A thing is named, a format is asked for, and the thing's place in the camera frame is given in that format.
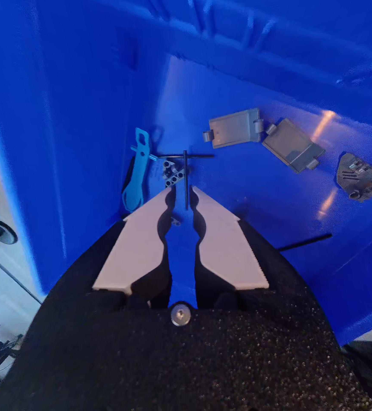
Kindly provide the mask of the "blue plastic bin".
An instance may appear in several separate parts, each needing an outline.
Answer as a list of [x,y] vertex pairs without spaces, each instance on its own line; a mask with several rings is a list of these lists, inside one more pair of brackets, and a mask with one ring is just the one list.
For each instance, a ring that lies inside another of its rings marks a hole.
[[[214,149],[209,120],[258,108],[261,141]],[[326,150],[295,173],[262,145],[284,118]],[[336,182],[372,164],[372,1],[0,1],[0,172],[48,294],[124,213],[135,143],[213,152],[190,184],[281,247],[340,344],[372,330],[372,198]]]

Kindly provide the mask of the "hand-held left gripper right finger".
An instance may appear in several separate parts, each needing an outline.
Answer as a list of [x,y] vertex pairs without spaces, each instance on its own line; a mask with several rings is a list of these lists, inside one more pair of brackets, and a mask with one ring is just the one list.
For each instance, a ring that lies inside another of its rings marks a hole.
[[198,308],[219,299],[239,307],[239,292],[267,290],[269,281],[240,226],[240,218],[196,186],[190,187],[196,245],[194,279]]

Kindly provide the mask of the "grey curved printed panel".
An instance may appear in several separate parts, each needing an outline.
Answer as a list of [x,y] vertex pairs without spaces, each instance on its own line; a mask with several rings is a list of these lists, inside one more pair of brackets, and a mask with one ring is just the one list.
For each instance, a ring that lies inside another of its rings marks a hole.
[[353,201],[372,198],[372,165],[352,153],[344,153],[338,163],[336,182]]

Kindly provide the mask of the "grey hinged panel piece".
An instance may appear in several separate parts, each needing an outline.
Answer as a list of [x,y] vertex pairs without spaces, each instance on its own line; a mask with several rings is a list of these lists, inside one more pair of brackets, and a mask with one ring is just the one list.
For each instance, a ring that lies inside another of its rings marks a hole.
[[209,130],[203,132],[205,142],[214,149],[241,143],[261,141],[264,120],[258,108],[248,109],[209,120]]
[[326,152],[287,118],[270,124],[265,132],[262,145],[297,174],[316,168],[318,158]]

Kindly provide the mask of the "grey triangular beam piece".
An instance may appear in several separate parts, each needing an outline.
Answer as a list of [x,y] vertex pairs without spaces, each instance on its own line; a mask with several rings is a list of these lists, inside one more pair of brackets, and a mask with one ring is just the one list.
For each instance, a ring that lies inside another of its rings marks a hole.
[[171,187],[185,178],[185,168],[169,159],[163,161],[163,173],[165,188]]

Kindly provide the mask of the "light blue brick separator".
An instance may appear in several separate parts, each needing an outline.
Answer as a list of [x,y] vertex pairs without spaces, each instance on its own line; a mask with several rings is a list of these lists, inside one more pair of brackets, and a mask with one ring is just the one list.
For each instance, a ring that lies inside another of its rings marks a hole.
[[151,140],[149,133],[138,127],[135,129],[135,140],[137,145],[132,146],[135,156],[132,172],[129,174],[127,185],[122,191],[122,203],[125,210],[132,213],[144,203],[143,181],[146,175],[148,161],[157,160],[151,153]]

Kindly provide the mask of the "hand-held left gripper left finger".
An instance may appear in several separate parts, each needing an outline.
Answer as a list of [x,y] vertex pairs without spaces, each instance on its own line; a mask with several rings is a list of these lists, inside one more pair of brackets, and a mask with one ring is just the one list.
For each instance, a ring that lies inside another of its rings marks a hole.
[[172,274],[166,234],[172,225],[176,188],[165,188],[127,216],[92,289],[123,293],[150,302],[153,309],[169,305]]

